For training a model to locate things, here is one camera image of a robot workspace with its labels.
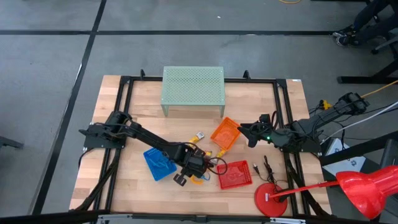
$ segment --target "shoe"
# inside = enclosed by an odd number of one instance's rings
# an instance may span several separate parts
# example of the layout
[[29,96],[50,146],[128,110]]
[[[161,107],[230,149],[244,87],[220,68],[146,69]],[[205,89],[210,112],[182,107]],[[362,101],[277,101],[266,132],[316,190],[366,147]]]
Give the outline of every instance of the shoe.
[[333,33],[334,37],[347,37],[351,35],[354,35],[354,27],[352,25]]
[[348,37],[348,36],[337,37],[336,44],[342,47],[360,45],[359,41],[356,40],[355,37]]

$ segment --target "red lamp base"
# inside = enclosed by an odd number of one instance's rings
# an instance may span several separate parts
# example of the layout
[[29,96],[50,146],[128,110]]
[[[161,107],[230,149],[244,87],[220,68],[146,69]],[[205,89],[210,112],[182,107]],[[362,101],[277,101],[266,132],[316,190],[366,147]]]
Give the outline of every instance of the red lamp base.
[[276,191],[282,190],[278,185],[272,183],[260,185],[254,193],[254,202],[257,208],[268,217],[279,217],[283,215],[287,208],[287,200],[279,202],[279,197],[269,198],[266,201],[266,194],[269,196],[276,194]]

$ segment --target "wooden tabletop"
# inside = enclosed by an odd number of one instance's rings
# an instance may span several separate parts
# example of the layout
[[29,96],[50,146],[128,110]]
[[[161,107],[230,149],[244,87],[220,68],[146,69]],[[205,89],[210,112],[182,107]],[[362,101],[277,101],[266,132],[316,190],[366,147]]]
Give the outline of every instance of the wooden tabletop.
[[[105,122],[114,109],[120,76],[106,75],[99,91],[93,122]],[[294,119],[308,118],[308,109],[300,80],[287,80],[290,104]],[[144,128],[168,141],[188,141],[197,132],[205,134],[197,145],[215,155],[219,147],[210,139],[211,134],[221,123],[217,106],[171,106],[169,116],[165,117],[160,106],[162,82],[135,81],[132,91],[129,113],[134,121]],[[237,123],[252,123],[259,119],[260,114],[275,111],[275,99],[271,84],[262,83],[225,83],[226,106],[224,115]],[[282,109],[283,94],[280,91]],[[112,212],[142,213],[177,213],[177,214],[208,214],[208,215],[262,215],[254,204],[254,191],[264,181],[252,169],[256,163],[263,178],[267,171],[263,164],[263,156],[268,161],[277,180],[286,180],[285,164],[282,153],[272,144],[258,142],[255,148],[247,146],[247,139],[241,135],[234,146],[223,156],[227,162],[247,160],[253,183],[244,187],[221,190],[218,177],[211,174],[211,179],[203,185],[195,185],[188,179],[184,187],[173,181],[171,174],[160,181],[155,181],[143,153],[151,147],[136,140],[127,139],[122,150],[119,164]],[[82,160],[73,191],[70,208],[76,208],[88,196],[98,181],[104,149],[89,152]],[[301,161],[306,185],[323,181],[319,161],[309,153],[301,153]],[[278,182],[282,188],[287,184]],[[104,208],[106,185],[101,198],[100,208]],[[330,211],[326,189],[310,190],[322,208]],[[301,196],[297,194],[298,209],[302,213]],[[291,216],[290,202],[284,216]]]

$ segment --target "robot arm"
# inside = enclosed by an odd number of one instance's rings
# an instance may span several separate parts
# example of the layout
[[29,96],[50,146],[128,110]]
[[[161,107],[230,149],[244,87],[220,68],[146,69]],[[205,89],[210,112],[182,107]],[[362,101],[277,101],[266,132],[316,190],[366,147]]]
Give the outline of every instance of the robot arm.
[[146,130],[139,123],[134,122],[130,115],[115,111],[112,112],[106,122],[89,125],[87,130],[79,130],[86,136],[85,147],[88,142],[101,142],[101,147],[107,147],[109,143],[125,142],[127,137],[138,139],[160,151],[172,162],[182,167],[181,174],[176,174],[174,181],[184,186],[184,176],[195,175],[200,178],[207,169],[214,167],[205,151],[189,142],[168,142],[158,135]]
[[279,129],[272,124],[269,114],[262,114],[255,123],[241,124],[238,129],[249,139],[249,147],[254,147],[258,141],[263,140],[274,143],[275,147],[284,152],[320,152],[318,128],[346,114],[361,114],[368,106],[369,103],[357,93],[347,93],[330,109]]

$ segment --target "black floor stripe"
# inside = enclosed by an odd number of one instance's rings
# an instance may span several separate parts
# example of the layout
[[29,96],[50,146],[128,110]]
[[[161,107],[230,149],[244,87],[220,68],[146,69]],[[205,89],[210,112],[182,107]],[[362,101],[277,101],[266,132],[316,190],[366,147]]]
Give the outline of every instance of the black floor stripe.
[[94,40],[95,40],[94,32],[98,30],[98,26],[100,24],[100,21],[101,21],[103,12],[104,12],[105,4],[106,4],[106,0],[101,0],[101,4],[99,5],[98,13],[95,18],[94,25],[93,25],[92,34],[90,35],[90,38],[88,39],[86,50],[85,50],[85,53],[83,54],[80,68],[77,73],[75,84],[73,85],[72,91],[70,93],[69,101],[68,101],[66,110],[64,112],[63,118],[61,119],[61,123],[60,123],[59,129],[58,129],[56,138],[54,139],[54,142],[52,144],[52,148],[50,150],[50,155],[49,155],[49,158],[48,158],[46,166],[45,166],[45,171],[42,174],[42,178],[39,182],[39,185],[37,186],[37,189],[36,189],[36,192],[34,195],[35,197],[32,201],[31,211],[32,211],[33,215],[38,215],[42,212],[45,198],[49,191],[51,180],[54,175],[54,171],[57,166],[58,158],[61,153],[63,140],[65,139],[65,135],[67,133],[70,118],[72,117],[72,111],[73,111],[73,108],[75,107],[75,102],[76,102],[76,99],[77,99],[77,96],[78,96],[78,93],[80,90],[81,82],[83,81],[83,76],[85,74],[87,62],[90,57],[91,50],[93,48],[93,44],[94,44]]
[[0,30],[0,35],[331,35],[332,30]]
[[96,35],[332,35],[332,33],[330,30],[99,30]]
[[0,35],[90,35],[91,30],[0,30]]

